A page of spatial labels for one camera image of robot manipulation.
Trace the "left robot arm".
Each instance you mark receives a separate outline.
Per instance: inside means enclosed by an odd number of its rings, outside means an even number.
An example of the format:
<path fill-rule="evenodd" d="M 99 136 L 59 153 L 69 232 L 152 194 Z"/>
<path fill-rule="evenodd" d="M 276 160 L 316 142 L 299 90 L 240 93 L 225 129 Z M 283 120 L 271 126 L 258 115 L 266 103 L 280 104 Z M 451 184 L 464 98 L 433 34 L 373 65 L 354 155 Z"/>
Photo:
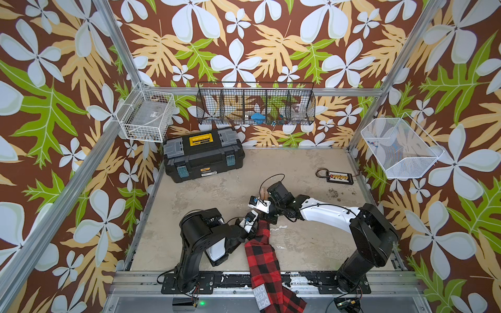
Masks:
<path fill-rule="evenodd" d="M 196 210 L 180 222 L 182 252 L 175 268 L 176 287 L 181 293 L 194 290 L 198 282 L 200 262 L 205 254 L 211 265 L 225 262 L 249 235 L 257 229 L 259 214 L 252 210 L 235 223 L 225 222 L 216 208 Z"/>

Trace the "red plaid sleeve forearm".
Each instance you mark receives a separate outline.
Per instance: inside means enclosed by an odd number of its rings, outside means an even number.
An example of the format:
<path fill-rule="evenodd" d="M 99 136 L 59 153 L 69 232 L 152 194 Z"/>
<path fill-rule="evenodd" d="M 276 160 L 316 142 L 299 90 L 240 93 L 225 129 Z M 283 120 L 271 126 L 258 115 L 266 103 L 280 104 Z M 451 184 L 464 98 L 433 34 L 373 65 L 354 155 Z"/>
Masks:
<path fill-rule="evenodd" d="M 254 238 L 245 244 L 251 286 L 258 309 L 260 312 L 303 312 L 307 303 L 283 286 L 270 235 L 270 223 L 260 220 Z"/>

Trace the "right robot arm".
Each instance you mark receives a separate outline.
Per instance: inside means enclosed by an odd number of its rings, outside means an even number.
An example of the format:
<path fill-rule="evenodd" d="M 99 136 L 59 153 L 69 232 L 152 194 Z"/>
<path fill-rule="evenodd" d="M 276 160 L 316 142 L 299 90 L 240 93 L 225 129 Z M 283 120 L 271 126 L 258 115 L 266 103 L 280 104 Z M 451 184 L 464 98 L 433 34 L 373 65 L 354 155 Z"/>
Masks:
<path fill-rule="evenodd" d="M 261 188 L 256 201 L 264 216 L 275 222 L 279 216 L 291 220 L 319 222 L 352 235 L 356 250 L 336 271 L 334 287 L 343 293 L 354 291 L 375 267 L 384 267 L 400 240 L 396 229 L 377 206 L 346 207 L 292 195 L 282 182 Z"/>

